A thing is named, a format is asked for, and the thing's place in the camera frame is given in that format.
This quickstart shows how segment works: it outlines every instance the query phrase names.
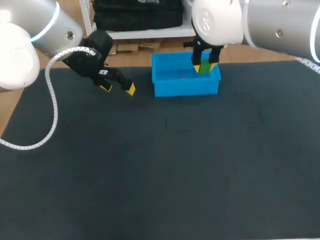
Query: black work surface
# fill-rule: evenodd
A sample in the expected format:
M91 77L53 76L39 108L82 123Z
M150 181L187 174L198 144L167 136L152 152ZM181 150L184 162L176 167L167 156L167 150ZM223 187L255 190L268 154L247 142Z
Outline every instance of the black work surface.
M52 139L0 147L0 239L320 237L320 76L297 62L220 68L217 96L162 99L150 68L123 69L134 97L53 70ZM3 137L38 142L52 112L42 72Z

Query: cable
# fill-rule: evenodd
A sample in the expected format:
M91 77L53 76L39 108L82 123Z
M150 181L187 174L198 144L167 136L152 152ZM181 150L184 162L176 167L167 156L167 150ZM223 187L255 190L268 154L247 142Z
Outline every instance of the cable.
M56 61L58 61L60 58L64 57L65 55L68 55L68 54L71 54L74 52L85 52L85 53L90 54L92 56L96 55L96 52L89 47L84 47L84 46L72 47L72 48L64 50L64 51L58 53L57 55L55 55L49 61L48 65L45 68L45 73L44 73L45 80L46 80L46 84L48 85L50 95L52 98L52 104L53 104L53 124L52 124L51 130L48 133L48 135L40 142L38 142L34 145L30 145L30 146L15 145L15 144L9 143L1 138L0 138L0 144L5 145L11 149L26 151L26 150L32 150L32 149L39 148L40 146L45 144L52 137L52 135L54 134L54 132L56 130L57 123L58 123L58 104L57 104L56 94L55 94L55 91L54 91L54 88L52 86L51 79L50 79L50 70Z

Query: black bag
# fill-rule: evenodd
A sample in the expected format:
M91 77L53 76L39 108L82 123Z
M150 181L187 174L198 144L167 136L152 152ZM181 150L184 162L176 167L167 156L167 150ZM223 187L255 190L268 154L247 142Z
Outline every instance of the black bag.
M100 30L124 32L179 27L182 0L94 0L94 21Z

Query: shelf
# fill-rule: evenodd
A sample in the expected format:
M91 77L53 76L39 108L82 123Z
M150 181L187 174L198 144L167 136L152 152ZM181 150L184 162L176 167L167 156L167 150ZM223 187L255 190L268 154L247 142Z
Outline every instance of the shelf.
M157 38L178 38L178 37L193 37L195 36L195 31L191 24L187 22L183 23L182 26L157 29L157 30L145 30L145 31L107 31L107 33L114 40L125 40L125 39L157 39Z

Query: blue container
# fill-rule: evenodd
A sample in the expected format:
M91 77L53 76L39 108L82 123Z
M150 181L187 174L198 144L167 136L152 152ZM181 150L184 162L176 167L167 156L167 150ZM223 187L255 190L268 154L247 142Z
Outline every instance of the blue container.
M209 59L210 52L202 54ZM152 82L155 97L215 95L221 80L218 65L207 74L197 73L192 52L156 53L152 55Z

